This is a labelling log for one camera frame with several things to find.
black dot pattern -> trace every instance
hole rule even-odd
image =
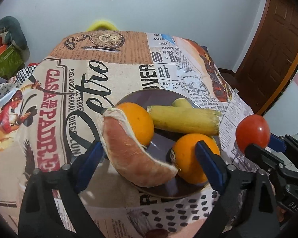
[[[165,208],[164,211],[166,211],[167,213],[170,213],[170,212],[174,212],[174,209],[173,208]]]
[[[174,220],[174,216],[166,216],[166,219],[172,221]]]
[[[162,202],[164,207],[161,207],[163,205],[152,205],[149,208],[144,207],[140,212],[155,228],[164,228],[170,233],[174,233],[192,221],[209,217],[218,196],[218,192],[208,190],[204,195],[197,194],[197,196],[183,198],[174,204]]]

white wall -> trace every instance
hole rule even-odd
[[[298,86],[291,82],[275,105],[264,116],[275,135],[298,132]]]
[[[120,30],[164,33],[207,46],[218,67],[233,69],[261,0],[4,0],[0,18],[16,17],[39,62],[62,38],[107,19]]]

clock face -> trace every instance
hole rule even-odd
[[[90,35],[90,41],[98,47],[118,48],[121,47],[125,39],[124,37],[110,30],[99,30]]]

pomelo segment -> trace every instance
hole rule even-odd
[[[177,174],[175,166],[154,159],[143,149],[120,109],[107,109],[99,118],[98,127],[110,162],[128,181],[149,188],[164,184]]]

yellow object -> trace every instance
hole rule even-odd
[[[188,100],[186,100],[185,98],[178,98],[178,99],[174,100],[172,103],[172,106],[173,107],[192,108],[192,105],[190,104],[190,102]]]
[[[148,146],[153,138],[154,126],[150,115],[135,103],[122,103],[116,106],[122,110],[141,145]]]
[[[219,135],[219,111],[171,106],[149,106],[147,111],[157,129],[208,136]]]
[[[118,30],[112,23],[104,20],[99,20],[90,25],[86,31],[99,30],[100,28],[106,30]]]
[[[195,156],[195,145],[203,140],[214,154],[220,155],[216,143],[203,134],[187,134],[178,139],[171,151],[171,160],[178,168],[178,175],[186,182],[198,184],[207,181],[207,177]]]

